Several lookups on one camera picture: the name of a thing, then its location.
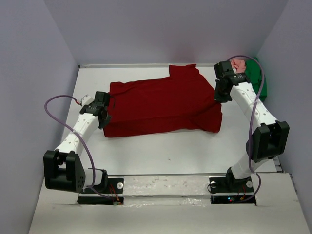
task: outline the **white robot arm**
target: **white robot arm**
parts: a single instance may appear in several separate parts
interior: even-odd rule
[[[214,66],[216,80],[215,100],[221,103],[234,99],[248,120],[252,117],[256,93],[245,73],[235,74],[229,61]],[[279,122],[258,100],[252,125],[251,168],[255,171],[266,161],[282,154],[289,132],[287,122]],[[225,186],[244,184],[251,175],[249,156],[245,153],[226,174]]]
[[[87,142],[97,128],[103,129],[111,119],[107,112],[109,102],[110,95],[104,92],[96,92],[95,100],[89,95],[82,98],[83,108],[73,127],[74,132],[70,132],[54,151],[48,150],[43,157],[47,188],[79,193],[92,184],[92,169],[84,169],[79,159],[84,148],[76,134]],[[106,185],[106,171],[96,170],[94,188],[100,192]]]

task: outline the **red t-shirt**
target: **red t-shirt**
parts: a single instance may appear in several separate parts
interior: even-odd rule
[[[106,137],[127,137],[164,133],[178,129],[220,131],[221,104],[215,90],[199,73],[196,64],[169,66],[169,77],[112,82],[109,106],[111,122]]]

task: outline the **purple cable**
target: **purple cable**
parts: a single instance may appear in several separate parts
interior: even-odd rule
[[[88,149],[88,146],[87,146],[86,142],[85,142],[85,141],[83,140],[83,138],[79,135],[79,133],[77,133],[77,132],[74,131],[74,129],[73,129],[71,126],[69,126],[68,124],[66,124],[66,123],[63,122],[62,120],[56,118],[54,115],[52,115],[52,114],[48,111],[48,108],[47,108],[48,103],[49,103],[50,101],[54,100],[54,99],[62,98],[62,97],[71,98],[71,99],[75,100],[76,103],[79,103],[79,101],[78,101],[76,98],[74,98],[74,97],[72,97],[72,96],[70,96],[70,95],[57,95],[57,96],[55,96],[55,97],[50,98],[49,100],[47,100],[47,101],[45,102],[45,104],[44,104],[44,110],[46,111],[46,113],[48,114],[49,117],[51,117],[51,118],[54,119],[56,122],[58,122],[58,123],[60,123],[61,125],[63,125],[64,127],[68,128],[72,133],[74,133],[74,134],[78,137],[78,139],[81,141],[81,143],[82,143],[84,149],[86,150],[87,155],[88,155],[88,157],[89,157],[89,160],[90,160],[90,162],[91,162],[92,174],[93,174],[92,184],[89,185],[89,186],[87,186],[87,188],[91,189],[94,193],[96,193],[96,194],[98,194],[98,195],[100,195],[100,196],[102,196],[102,197],[104,197],[104,198],[112,199],[112,198],[109,197],[109,196],[104,196],[103,194],[99,193],[98,191],[96,191],[96,190],[93,188],[94,183],[95,183],[95,181],[96,181],[96,169],[95,169],[94,162],[93,162],[91,153],[90,153],[90,151],[89,151],[89,149]]]
[[[253,197],[255,197],[255,195],[259,192],[260,190],[260,187],[261,187],[261,177],[260,175],[255,172],[252,168],[252,145],[253,145],[253,122],[254,122],[254,114],[255,114],[255,109],[257,107],[257,101],[259,100],[260,98],[260,94],[262,92],[262,89],[263,89],[263,85],[264,85],[264,71],[263,71],[263,68],[261,66],[261,64],[255,60],[254,58],[250,57],[250,56],[246,56],[246,55],[236,55],[236,56],[232,56],[230,57],[228,60],[231,60],[231,59],[234,59],[234,58],[237,58],[237,57],[244,57],[244,58],[248,58],[248,59],[251,59],[253,60],[254,62],[256,62],[258,64],[258,66],[260,67],[260,70],[261,70],[261,75],[262,75],[262,81],[261,81],[261,84],[260,84],[260,88],[259,88],[259,91],[257,93],[257,96],[254,100],[254,104],[253,104],[253,110],[252,110],[252,115],[251,115],[251,118],[250,118],[250,124],[249,124],[249,140],[248,140],[248,166],[249,166],[249,170],[253,173],[253,174],[256,174],[256,176],[259,178],[259,185],[258,185],[258,188],[256,189],[256,191],[253,193],[252,196],[250,196],[249,198],[245,199],[245,200],[242,200],[242,201],[238,201],[237,203],[241,203],[241,202],[245,202],[245,201],[248,201],[250,199],[252,199]]]

